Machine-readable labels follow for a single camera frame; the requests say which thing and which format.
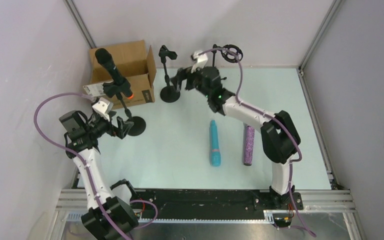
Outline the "brown cardboard box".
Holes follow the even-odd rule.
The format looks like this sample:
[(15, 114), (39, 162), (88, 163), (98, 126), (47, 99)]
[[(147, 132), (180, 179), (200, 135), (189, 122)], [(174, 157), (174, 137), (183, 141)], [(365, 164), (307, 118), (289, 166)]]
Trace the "brown cardboard box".
[[(115, 66), (131, 85), (133, 97), (123, 97), (128, 107), (155, 102), (154, 80), (157, 73), (152, 47), (146, 47), (144, 40), (130, 41), (103, 47), (112, 56)], [(89, 50), (92, 66), (90, 82), (83, 86), (87, 95), (104, 97), (113, 102), (115, 109), (122, 108), (116, 96), (111, 98), (104, 94), (103, 83), (112, 81), (109, 73), (102, 67), (95, 56), (97, 48)]]

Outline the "purple glitter microphone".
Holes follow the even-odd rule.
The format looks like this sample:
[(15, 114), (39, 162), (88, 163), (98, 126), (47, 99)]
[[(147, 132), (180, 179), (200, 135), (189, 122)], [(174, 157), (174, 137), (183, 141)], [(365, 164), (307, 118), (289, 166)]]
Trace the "purple glitter microphone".
[(244, 144), (243, 144), (243, 158), (242, 163), (244, 166), (251, 166), (253, 162), (255, 130), (246, 125), (244, 127)]

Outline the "black microphone orange end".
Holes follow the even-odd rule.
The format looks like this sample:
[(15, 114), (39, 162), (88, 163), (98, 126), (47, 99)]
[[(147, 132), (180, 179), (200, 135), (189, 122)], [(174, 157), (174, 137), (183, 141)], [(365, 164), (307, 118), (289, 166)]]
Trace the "black microphone orange end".
[(131, 90), (131, 84), (118, 70), (112, 55), (105, 48), (98, 48), (95, 51), (95, 58), (112, 79), (112, 82), (102, 84), (103, 92), (110, 98), (120, 94), (123, 94), (128, 99), (133, 98), (134, 94)]

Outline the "teal microphone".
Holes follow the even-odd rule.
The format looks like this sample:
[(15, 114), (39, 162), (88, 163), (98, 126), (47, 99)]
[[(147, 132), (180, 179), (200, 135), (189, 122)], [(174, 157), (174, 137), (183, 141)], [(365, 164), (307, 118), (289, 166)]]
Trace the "teal microphone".
[(222, 162), (221, 152), (219, 147), (218, 128), (216, 121), (212, 119), (209, 124), (209, 138), (210, 138), (210, 164), (213, 167), (219, 167)]

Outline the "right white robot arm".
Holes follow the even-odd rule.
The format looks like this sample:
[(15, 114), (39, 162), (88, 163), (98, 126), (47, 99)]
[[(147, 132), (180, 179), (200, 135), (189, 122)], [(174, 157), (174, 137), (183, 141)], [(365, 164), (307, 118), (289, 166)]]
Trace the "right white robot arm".
[(223, 86), (216, 67), (180, 68), (169, 79), (176, 92), (181, 90), (183, 81), (185, 90), (197, 90), (206, 97), (214, 113), (239, 120), (260, 133), (263, 152), (272, 162), (271, 200), (276, 207), (292, 202), (292, 165), (301, 161), (303, 155), (299, 147), (301, 138), (290, 114), (284, 110), (273, 113), (241, 100), (237, 92)]

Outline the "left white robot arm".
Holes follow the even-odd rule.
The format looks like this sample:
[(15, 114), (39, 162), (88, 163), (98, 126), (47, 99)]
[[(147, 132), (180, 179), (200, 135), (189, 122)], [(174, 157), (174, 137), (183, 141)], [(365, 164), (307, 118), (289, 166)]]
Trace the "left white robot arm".
[(127, 234), (139, 225), (130, 205), (137, 193), (126, 179), (108, 184), (98, 147), (98, 139), (104, 134), (122, 139), (122, 128), (96, 113), (86, 122), (86, 115), (78, 110), (64, 114), (59, 121), (66, 129), (66, 154), (76, 164), (86, 192), (87, 212), (81, 216), (83, 226), (98, 240), (127, 239)]

